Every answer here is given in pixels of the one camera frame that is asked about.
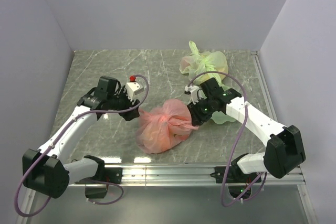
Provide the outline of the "pink plastic bag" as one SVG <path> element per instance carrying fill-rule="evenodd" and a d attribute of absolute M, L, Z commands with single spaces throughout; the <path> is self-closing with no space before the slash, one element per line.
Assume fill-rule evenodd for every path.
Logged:
<path fill-rule="evenodd" d="M 187 106 L 178 99 L 170 99 L 151 111 L 139 110 L 137 146 L 147 154 L 163 153 L 188 139 L 198 126 L 192 125 Z"/>

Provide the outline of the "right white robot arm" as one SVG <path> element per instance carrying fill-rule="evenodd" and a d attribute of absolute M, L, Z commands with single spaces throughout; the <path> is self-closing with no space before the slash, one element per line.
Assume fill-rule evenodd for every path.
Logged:
<path fill-rule="evenodd" d="M 235 181 L 242 182 L 251 173 L 264 172 L 280 179 L 306 160 L 300 130 L 269 118 L 238 91 L 224 90 L 211 78 L 199 87 L 186 86 L 185 93 L 191 96 L 187 107 L 193 126 L 201 126 L 215 112 L 222 112 L 248 128 L 265 146 L 263 153 L 243 154 L 231 162 L 228 173 Z"/>

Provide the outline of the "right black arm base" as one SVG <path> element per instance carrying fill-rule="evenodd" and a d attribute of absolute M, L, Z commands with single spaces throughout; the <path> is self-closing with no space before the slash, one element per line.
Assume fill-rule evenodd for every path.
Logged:
<path fill-rule="evenodd" d="M 216 180 L 217 184 L 221 184 L 224 178 L 225 166 L 214 167 L 214 172 L 210 174 Z M 245 188 L 258 176 L 258 173 L 244 174 L 236 168 L 229 168 L 226 179 L 227 184 L 242 184 L 242 186 L 229 186 L 228 190 L 233 198 L 241 194 Z"/>

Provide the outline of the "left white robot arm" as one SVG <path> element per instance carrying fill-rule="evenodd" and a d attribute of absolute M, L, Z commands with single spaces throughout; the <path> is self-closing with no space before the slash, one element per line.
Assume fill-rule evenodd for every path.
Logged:
<path fill-rule="evenodd" d="M 22 184 L 50 198 L 59 198 L 69 185 L 83 179 L 93 183 L 105 181 L 105 162 L 101 158 L 86 155 L 68 163 L 68 157 L 89 127 L 103 115 L 116 113 L 125 121 L 139 117 L 141 102 L 135 96 L 143 90 L 136 76 L 131 76 L 125 85 L 112 77 L 100 77 L 97 86 L 78 100 L 70 117 L 55 134 L 37 150 L 25 152 Z"/>

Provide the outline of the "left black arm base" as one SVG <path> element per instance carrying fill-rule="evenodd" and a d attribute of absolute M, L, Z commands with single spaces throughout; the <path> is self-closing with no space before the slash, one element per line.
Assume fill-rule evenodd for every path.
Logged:
<path fill-rule="evenodd" d="M 121 167 L 105 168 L 102 177 L 94 180 L 113 184 L 121 184 L 123 169 Z M 112 186 L 106 184 L 94 184 L 92 179 L 85 178 L 74 185 L 84 185 L 85 196 L 89 199 L 104 199 L 108 194 L 108 189 Z"/>

